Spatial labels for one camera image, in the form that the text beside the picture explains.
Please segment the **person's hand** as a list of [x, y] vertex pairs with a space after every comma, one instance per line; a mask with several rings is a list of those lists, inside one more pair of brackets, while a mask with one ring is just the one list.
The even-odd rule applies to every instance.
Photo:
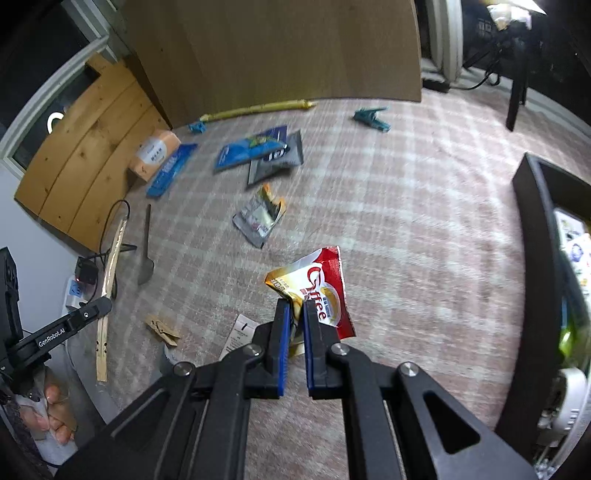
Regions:
[[50, 434], [60, 445], [74, 440], [78, 422], [70, 406], [69, 390], [50, 368], [35, 375], [33, 392], [18, 396], [17, 404], [21, 419], [35, 439]]

